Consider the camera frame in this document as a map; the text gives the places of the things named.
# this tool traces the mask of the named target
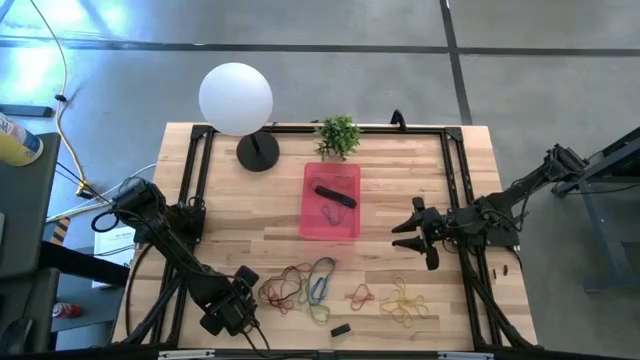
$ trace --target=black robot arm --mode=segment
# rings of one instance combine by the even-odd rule
[[[587,162],[571,148],[555,145],[547,151],[543,164],[527,176],[515,181],[499,193],[481,196],[473,204],[460,209],[449,209],[441,215],[435,207],[425,208],[422,198],[413,199],[413,214],[392,233],[418,231],[414,238],[396,240],[392,244],[426,254],[427,268],[438,268],[438,251],[433,243],[455,238],[463,247],[515,246],[518,245],[518,224],[525,213],[511,215],[511,208],[520,201],[552,182],[571,181],[578,178]]]
[[[155,246],[176,270],[177,276],[159,296],[145,320],[123,342],[140,343],[144,339],[157,314],[164,311],[182,281],[186,281],[191,298],[204,312],[200,324],[211,334],[218,335],[226,328],[233,336],[250,325],[256,326],[257,304],[251,288],[258,281],[258,275],[246,266],[240,267],[233,276],[219,273],[200,263],[182,240],[188,237],[180,236],[193,229],[194,224],[201,223],[197,217],[204,216],[204,211],[185,204],[167,206],[155,184],[143,180],[130,183],[133,184],[113,199],[112,208],[103,215],[114,214],[119,221],[136,229],[136,242]],[[94,219],[94,230],[110,230],[95,227],[99,218]]]

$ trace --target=concrete floor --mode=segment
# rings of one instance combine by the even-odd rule
[[[437,0],[45,2],[61,37],[171,43],[446,46]],[[459,46],[640,48],[633,0],[450,0]],[[28,1],[0,23],[2,37],[47,37]],[[447,54],[67,50],[73,98],[63,127],[87,176],[108,189],[155,162],[168,121],[201,121],[197,91],[218,64],[256,67],[274,93],[273,121],[347,113],[386,123],[461,124]],[[638,57],[461,56],[473,124],[490,127],[504,186],[537,167],[555,143],[585,157],[638,126]],[[62,80],[55,48],[0,48],[0,102],[53,106]],[[18,119],[36,133],[51,119]],[[60,161],[71,164],[68,153]],[[80,201],[56,178],[50,213]],[[638,357],[640,301],[587,295],[602,259],[579,197],[546,191],[530,201],[521,236],[527,292],[540,344],[554,350]],[[90,246],[74,218],[66,245]]]

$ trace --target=green plant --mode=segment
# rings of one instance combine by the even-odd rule
[[[317,127],[314,132],[316,135],[322,136],[324,139],[318,143],[316,153],[322,156],[339,155],[342,161],[347,160],[345,157],[349,153],[356,152],[355,147],[360,145],[360,133],[362,130],[353,123],[351,116],[339,115],[325,118],[322,123],[324,126]]]

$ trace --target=white globe lamp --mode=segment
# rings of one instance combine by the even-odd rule
[[[236,154],[250,171],[273,167],[280,148],[271,134],[258,131],[271,116],[273,95],[267,79],[249,65],[222,64],[200,85],[200,110],[204,118],[225,135],[243,136]]]

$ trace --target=black lamp base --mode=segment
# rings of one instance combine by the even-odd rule
[[[258,131],[240,139],[236,154],[245,169],[255,172],[265,171],[278,162],[280,146],[271,134]]]

